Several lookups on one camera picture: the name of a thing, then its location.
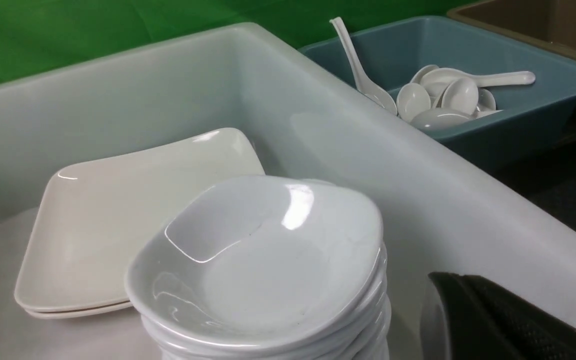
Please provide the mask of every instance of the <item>tan plastic bin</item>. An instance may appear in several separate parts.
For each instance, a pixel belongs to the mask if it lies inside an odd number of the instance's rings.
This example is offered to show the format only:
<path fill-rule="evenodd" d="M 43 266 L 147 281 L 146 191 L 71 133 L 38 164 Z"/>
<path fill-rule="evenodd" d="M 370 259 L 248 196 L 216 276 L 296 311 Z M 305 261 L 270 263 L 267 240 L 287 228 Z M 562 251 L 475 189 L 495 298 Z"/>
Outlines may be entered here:
<path fill-rule="evenodd" d="M 484 0 L 448 17 L 576 60 L 576 0 Z"/>

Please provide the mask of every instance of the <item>dark floor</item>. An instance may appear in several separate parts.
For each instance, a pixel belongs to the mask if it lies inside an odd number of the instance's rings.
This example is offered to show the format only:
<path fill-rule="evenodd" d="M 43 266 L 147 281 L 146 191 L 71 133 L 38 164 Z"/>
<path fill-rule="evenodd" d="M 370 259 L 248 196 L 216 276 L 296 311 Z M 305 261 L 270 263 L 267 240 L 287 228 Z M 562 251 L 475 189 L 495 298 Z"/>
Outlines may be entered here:
<path fill-rule="evenodd" d="M 576 141 L 494 177 L 576 231 Z"/>

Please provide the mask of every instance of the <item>green backdrop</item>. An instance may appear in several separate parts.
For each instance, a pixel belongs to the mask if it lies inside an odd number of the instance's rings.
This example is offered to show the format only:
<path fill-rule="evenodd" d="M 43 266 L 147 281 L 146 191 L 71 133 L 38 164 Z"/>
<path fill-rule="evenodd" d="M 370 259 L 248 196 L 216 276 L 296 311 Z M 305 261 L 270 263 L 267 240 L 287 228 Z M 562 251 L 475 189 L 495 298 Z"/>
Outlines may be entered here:
<path fill-rule="evenodd" d="M 471 0 L 0 0 L 0 83 L 144 44 L 252 21 L 291 46 Z"/>

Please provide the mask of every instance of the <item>bowl stack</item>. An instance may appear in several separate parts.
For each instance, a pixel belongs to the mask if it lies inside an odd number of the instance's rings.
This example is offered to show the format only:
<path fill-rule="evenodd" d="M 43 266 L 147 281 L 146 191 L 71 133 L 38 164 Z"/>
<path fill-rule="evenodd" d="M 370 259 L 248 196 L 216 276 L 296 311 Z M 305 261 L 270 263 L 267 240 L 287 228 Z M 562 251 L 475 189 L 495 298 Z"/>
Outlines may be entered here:
<path fill-rule="evenodd" d="M 386 360 L 386 267 L 365 195 L 243 176 L 167 224 L 125 289 L 165 360 Z"/>

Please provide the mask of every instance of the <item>white bowl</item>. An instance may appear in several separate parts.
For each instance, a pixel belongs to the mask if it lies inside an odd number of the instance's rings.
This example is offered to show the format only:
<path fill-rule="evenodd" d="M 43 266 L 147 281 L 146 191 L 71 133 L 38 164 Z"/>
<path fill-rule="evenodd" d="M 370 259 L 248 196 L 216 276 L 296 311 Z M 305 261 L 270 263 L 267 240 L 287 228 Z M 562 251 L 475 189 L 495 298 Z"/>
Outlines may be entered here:
<path fill-rule="evenodd" d="M 390 309 L 391 304 L 382 292 L 371 308 L 354 323 L 349 324 L 342 330 L 332 333 L 324 339 L 320 339 L 300 346 L 295 349 L 272 355 L 256 357 L 258 360 L 295 360 L 295 359 L 318 359 L 318 360 L 350 360 L 358 351 L 364 347 L 374 346 L 376 337 L 384 328 L 384 318 L 386 309 Z M 236 351 L 210 352 L 209 348 L 199 349 L 196 344 L 180 341 L 173 333 L 166 328 L 150 321 L 145 316 L 141 317 L 146 332 L 157 342 L 163 353 L 177 359 L 212 359 L 212 360 L 238 360 L 248 358 L 246 354 Z"/>
<path fill-rule="evenodd" d="M 128 300 L 130 261 L 216 183 L 263 174 L 237 129 L 67 166 L 46 186 L 14 299 L 31 312 L 71 312 Z"/>
<path fill-rule="evenodd" d="M 372 285 L 382 218 L 365 195 L 245 176 L 201 194 L 128 268 L 126 292 L 186 340 L 256 354 L 308 344 Z"/>
<path fill-rule="evenodd" d="M 315 358 L 334 352 L 336 352 L 338 356 L 341 355 L 346 350 L 346 347 L 349 346 L 350 342 L 354 341 L 359 333 L 364 331 L 366 323 L 371 317 L 374 318 L 376 316 L 375 312 L 381 309 L 383 307 L 382 304 L 386 301 L 386 291 L 388 289 L 386 279 L 387 253 L 386 246 L 383 244 L 379 257 L 379 265 L 372 279 L 372 284 L 365 292 L 359 305 L 355 307 L 352 312 L 346 317 L 339 319 L 338 322 L 330 326 L 330 328 L 327 328 L 326 331 L 311 337 L 309 339 L 311 343 L 295 346 L 294 348 L 284 348 L 283 350 L 268 350 L 262 354 L 263 357 L 274 360 L 290 360 Z M 237 359 L 242 356 L 242 354 L 237 353 L 236 350 L 220 350 L 210 346 L 192 343 L 174 330 L 170 330 L 145 316 L 142 316 L 141 319 L 146 331 L 159 344 L 162 350 L 179 358 Z"/>

